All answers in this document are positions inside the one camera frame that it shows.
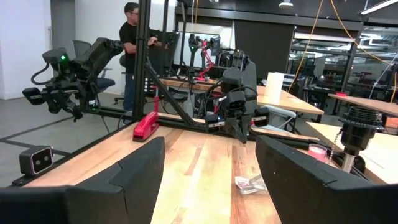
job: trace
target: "wooden tabletop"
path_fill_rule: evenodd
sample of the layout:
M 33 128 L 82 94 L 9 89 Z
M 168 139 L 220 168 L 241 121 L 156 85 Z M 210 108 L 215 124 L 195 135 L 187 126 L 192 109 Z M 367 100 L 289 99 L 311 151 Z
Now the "wooden tabletop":
M 372 110 L 380 111 L 386 114 L 398 116 L 398 105 L 395 103 L 387 103 L 380 100 L 365 99 L 354 96 L 338 96 L 336 94 L 329 94 L 330 97 L 353 103 L 358 106 L 363 106 Z
M 160 79 L 161 82 L 164 85 L 167 86 L 174 86 L 177 88 L 190 88 L 190 84 L 188 82 L 184 82 L 183 80 L 179 79 Z M 195 90 L 203 90 L 206 91 L 207 89 L 210 88 L 211 85 L 214 85 L 217 81 L 216 80 L 208 80 L 206 81 L 208 84 L 194 84 L 192 86 L 193 89 Z M 221 91 L 221 88 L 216 88 L 215 91 Z M 274 100 L 272 95 L 266 95 L 265 87 L 264 86 L 257 86 L 257 104 L 262 106 L 262 105 L 271 105 L 271 106 L 276 106 L 282 109 L 286 110 L 292 110 L 292 111 L 299 111 L 303 113 L 309 113 L 309 114 L 316 114 L 316 115 L 323 115 L 324 112 L 321 109 L 318 109 L 317 107 L 291 95 L 290 93 L 287 93 L 286 91 L 282 90 L 282 93 L 280 94 L 279 101 Z
M 60 165 L 27 187 L 75 185 L 138 149 L 136 124 Z M 265 192 L 241 195 L 234 177 L 260 173 L 255 142 L 161 126 L 165 168 L 152 223 L 280 223 Z
M 317 137 L 333 145 L 340 126 L 318 124 L 307 122 L 317 133 Z M 342 151 L 344 146 L 340 142 L 341 136 L 336 143 L 336 149 Z M 398 136 L 376 133 L 371 139 L 366 150 L 360 153 L 365 160 L 365 175 L 378 184 L 398 184 Z

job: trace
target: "jeans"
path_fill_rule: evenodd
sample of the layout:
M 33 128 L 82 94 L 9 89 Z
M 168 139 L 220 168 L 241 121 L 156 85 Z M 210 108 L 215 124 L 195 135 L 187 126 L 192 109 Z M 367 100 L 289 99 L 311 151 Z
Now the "jeans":
M 134 108 L 135 100 L 136 100 L 136 81 L 134 80 L 133 75 L 126 74 L 126 86 L 124 87 L 123 109 L 126 111 L 132 110 Z

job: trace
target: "black t-shirt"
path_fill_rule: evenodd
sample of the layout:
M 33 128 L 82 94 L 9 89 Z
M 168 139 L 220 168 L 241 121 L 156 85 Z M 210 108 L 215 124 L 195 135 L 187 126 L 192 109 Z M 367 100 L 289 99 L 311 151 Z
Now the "black t-shirt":
M 137 26 L 132 26 L 128 22 L 125 22 L 122 27 L 120 27 L 119 31 L 120 41 L 122 43 L 131 43 L 136 45 L 137 38 Z M 126 54 L 126 73 L 134 74 L 135 63 L 136 63 L 136 55 L 129 54 L 125 51 Z

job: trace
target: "pink cup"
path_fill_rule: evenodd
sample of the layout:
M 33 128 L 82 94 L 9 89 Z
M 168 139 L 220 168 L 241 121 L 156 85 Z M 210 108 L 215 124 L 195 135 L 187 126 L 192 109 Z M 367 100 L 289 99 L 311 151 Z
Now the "pink cup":
M 319 161 L 326 161 L 326 152 L 327 148 L 318 145 L 318 144 L 310 144 L 310 148 L 308 150 L 308 155 L 318 159 Z

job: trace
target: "yellow cable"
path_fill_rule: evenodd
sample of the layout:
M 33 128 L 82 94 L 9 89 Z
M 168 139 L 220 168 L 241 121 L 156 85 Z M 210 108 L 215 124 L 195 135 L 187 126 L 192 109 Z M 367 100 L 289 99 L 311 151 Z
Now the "yellow cable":
M 331 6 L 333 7 L 333 10 L 335 11 L 335 14 L 336 14 L 336 16 L 337 16 L 337 19 L 339 20 L 341 26 L 342 26 L 342 27 L 344 28 L 344 30 L 346 31 L 348 37 L 350 37 L 351 40 L 353 40 L 354 44 L 356 44 L 357 46 L 359 46 L 359 44 L 355 41 L 355 38 L 353 38 L 353 37 L 349 34 L 349 32 L 347 31 L 347 29 L 346 29 L 346 27 L 344 26 L 343 22 L 341 21 L 340 16 L 339 16 L 338 13 L 337 13 L 337 10 L 336 10 L 336 7 L 335 7 L 335 3 L 333 2 L 333 0 L 330 0 L 330 2 L 331 2 Z M 373 55 L 373 54 L 367 52 L 365 49 L 362 49 L 362 48 L 360 48 L 360 47 L 359 47 L 359 49 L 361 49 L 364 53 L 366 53 L 366 54 L 372 56 L 373 58 L 375 58 L 375 59 L 377 59 L 377 60 L 379 60 L 379 61 L 381 61 L 381 62 L 384 62 L 384 63 L 386 63 L 386 64 L 388 64 L 388 65 L 393 65 L 393 64 L 391 64 L 391 63 L 389 63 L 389 62 L 387 62 L 387 61 L 385 61 L 385 60 L 383 60 L 383 59 L 381 59 L 381 58 L 379 58 L 379 57 L 377 57 L 377 56 L 375 56 L 375 55 Z
M 390 103 L 392 103 L 394 101 L 394 97 L 396 95 L 396 88 L 397 88 L 397 72 L 394 74 L 394 90 L 392 91 Z
M 315 26 L 316 26 L 317 21 L 318 21 L 318 16 L 319 16 L 319 13 L 321 11 L 322 4 L 323 4 L 323 0 L 321 0 L 321 3 L 319 4 L 317 16 L 315 17 L 315 22 L 313 23 L 311 34 L 310 34 L 310 37 L 308 38 L 307 46 L 305 46 L 304 54 L 303 54 L 303 57 L 301 58 L 300 65 L 298 66 L 298 69 L 297 69 L 296 74 L 294 76 L 293 82 L 290 84 L 289 89 L 287 90 L 288 93 L 290 92 L 290 89 L 292 88 L 292 85 L 293 85 L 294 81 L 296 80 L 297 75 L 299 74 L 299 71 L 301 69 L 301 65 L 303 64 L 303 61 L 304 61 L 304 58 L 305 58 L 305 53 L 307 52 L 308 46 L 310 45 L 311 37 L 312 37 L 313 31 L 315 30 Z
M 195 23 L 197 23 L 197 19 L 198 19 L 198 5 L 199 5 L 199 0 L 197 0 L 197 8 L 195 10 Z

